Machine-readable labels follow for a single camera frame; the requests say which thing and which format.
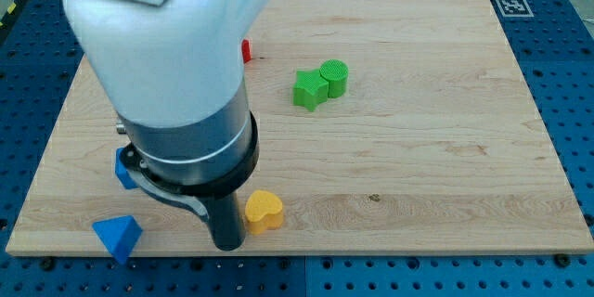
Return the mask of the blue block behind arm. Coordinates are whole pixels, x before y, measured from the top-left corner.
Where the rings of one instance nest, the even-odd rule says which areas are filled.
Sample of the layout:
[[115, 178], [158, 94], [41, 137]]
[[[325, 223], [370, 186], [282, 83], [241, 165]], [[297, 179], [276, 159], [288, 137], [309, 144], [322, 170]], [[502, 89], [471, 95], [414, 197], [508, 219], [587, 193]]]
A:
[[136, 182], [131, 178], [128, 171], [126, 170], [123, 162], [120, 158], [121, 152], [123, 148], [117, 148], [115, 153], [115, 163], [114, 163], [114, 173], [118, 180], [120, 181], [121, 185], [127, 189], [135, 189], [137, 188]]

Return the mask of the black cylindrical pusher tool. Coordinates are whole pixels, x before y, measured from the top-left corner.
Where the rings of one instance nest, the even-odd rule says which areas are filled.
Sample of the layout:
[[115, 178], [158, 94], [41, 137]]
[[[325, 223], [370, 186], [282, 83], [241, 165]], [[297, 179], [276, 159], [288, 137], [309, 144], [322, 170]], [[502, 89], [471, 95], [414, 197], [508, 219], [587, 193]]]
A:
[[245, 240], [245, 226], [239, 210], [237, 194], [207, 198], [208, 227], [214, 245], [221, 251], [233, 251]]

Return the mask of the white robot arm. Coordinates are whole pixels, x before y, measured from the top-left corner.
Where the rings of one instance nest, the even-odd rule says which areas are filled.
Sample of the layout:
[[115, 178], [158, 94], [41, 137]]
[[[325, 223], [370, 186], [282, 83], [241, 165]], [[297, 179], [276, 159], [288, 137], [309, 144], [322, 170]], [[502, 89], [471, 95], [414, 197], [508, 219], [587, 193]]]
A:
[[63, 0], [129, 144], [120, 161], [156, 200], [238, 248], [236, 192], [258, 161], [241, 43], [269, 0]]

